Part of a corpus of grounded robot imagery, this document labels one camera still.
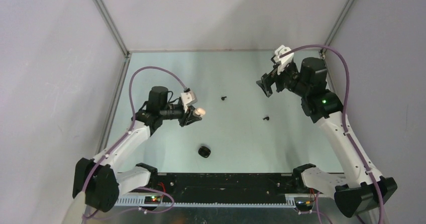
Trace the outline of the beige earbud charging case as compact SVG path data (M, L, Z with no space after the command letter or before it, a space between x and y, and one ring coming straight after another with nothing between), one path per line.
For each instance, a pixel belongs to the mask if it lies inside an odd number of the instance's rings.
M193 113L197 116L202 117L206 114L206 111L203 108L198 107L193 111Z

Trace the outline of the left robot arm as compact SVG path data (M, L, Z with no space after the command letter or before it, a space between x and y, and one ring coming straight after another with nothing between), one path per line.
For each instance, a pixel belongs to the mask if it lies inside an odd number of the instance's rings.
M154 175L157 169L152 166L140 163L125 172L119 169L165 120L177 120L181 127L202 120L205 110L194 107L197 98L190 88L186 88L175 101L169 100L169 92L163 86L152 87L148 100L131 117L130 128L124 135L91 159L81 158L77 162L72 190L75 201L107 212L128 192L139 187L146 192L158 188L159 179Z

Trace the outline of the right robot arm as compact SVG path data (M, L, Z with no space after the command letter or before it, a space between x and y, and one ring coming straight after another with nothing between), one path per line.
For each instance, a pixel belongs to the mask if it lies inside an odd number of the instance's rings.
M379 208L392 196L397 184L392 177L384 177L368 158L348 120L343 120L343 104L339 97L327 89L325 62L308 57L298 68L293 60L275 63L256 84L267 97L272 86L281 92L287 89L300 96L306 116L320 128L328 139L344 172L344 178L321 171L314 164L294 168L292 186L305 193L310 188L332 198L339 211L351 218Z

